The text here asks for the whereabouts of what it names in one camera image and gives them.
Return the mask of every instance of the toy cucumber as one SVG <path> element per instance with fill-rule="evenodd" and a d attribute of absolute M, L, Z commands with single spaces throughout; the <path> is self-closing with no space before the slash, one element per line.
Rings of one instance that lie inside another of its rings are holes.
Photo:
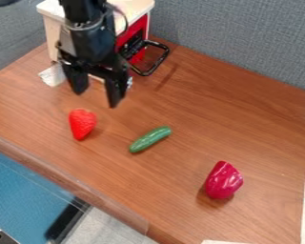
<path fill-rule="evenodd" d="M 163 126 L 156 128 L 144 136 L 140 137 L 136 141 L 134 141 L 130 145 L 130 152 L 137 153 L 149 148 L 152 144 L 156 143 L 157 141 L 169 136 L 172 133 L 172 130 L 168 126 Z"/>

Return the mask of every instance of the gray wall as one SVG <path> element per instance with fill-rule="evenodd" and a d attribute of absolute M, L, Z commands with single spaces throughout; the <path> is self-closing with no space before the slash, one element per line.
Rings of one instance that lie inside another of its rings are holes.
<path fill-rule="evenodd" d="M 155 0 L 152 33 L 305 89 L 305 0 Z"/>
<path fill-rule="evenodd" d="M 45 41 L 42 16 L 36 5 L 42 0 L 22 0 L 0 8 L 0 70 Z"/>

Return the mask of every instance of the toy bell pepper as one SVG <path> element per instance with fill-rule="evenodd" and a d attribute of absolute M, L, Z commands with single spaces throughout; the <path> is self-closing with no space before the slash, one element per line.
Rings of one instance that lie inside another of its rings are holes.
<path fill-rule="evenodd" d="M 239 171 L 225 161 L 219 161 L 207 177 L 205 188 L 210 198 L 224 199 L 232 196 L 243 185 Z"/>

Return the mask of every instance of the black handle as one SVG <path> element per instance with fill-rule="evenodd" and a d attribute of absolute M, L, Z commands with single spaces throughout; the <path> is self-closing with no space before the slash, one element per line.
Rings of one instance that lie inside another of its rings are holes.
<path fill-rule="evenodd" d="M 164 62 L 164 60 L 167 58 L 167 56 L 170 54 L 170 49 L 164 44 L 153 42 L 151 40 L 145 40 L 142 42 L 141 47 L 138 49 L 138 51 L 141 51 L 142 49 L 145 49 L 148 46 L 154 46 L 159 49 L 164 50 L 163 54 L 154 62 L 154 64 L 146 71 L 142 71 L 139 68 L 137 68 L 135 65 L 130 64 L 131 69 L 136 72 L 137 74 L 141 76 L 149 76 L 151 75 L 157 68 L 160 66 L 161 63 Z"/>

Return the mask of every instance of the wooden tabletop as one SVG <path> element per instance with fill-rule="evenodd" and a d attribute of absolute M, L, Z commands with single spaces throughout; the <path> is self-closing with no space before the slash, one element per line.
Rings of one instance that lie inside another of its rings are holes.
<path fill-rule="evenodd" d="M 50 88 L 41 82 L 37 73 L 50 60 L 46 46 L 37 48 L 0 71 L 0 137 L 49 162 L 48 170 L 42 164 L 37 171 L 55 175 L 55 182 L 64 185 L 50 169 L 70 175 L 70 184 L 89 186 L 86 200 L 94 202 L 98 191 L 141 215 L 160 243 L 299 243 L 305 91 L 171 47 L 154 75 L 134 78 L 114 110 L 99 82 L 81 96 L 68 83 Z M 75 108 L 99 117 L 82 142 L 73 140 L 68 124 Z M 173 129 L 169 138 L 129 153 L 133 140 L 163 125 Z M 219 160 L 232 162 L 245 180 L 228 201 L 211 200 L 202 190 Z"/>

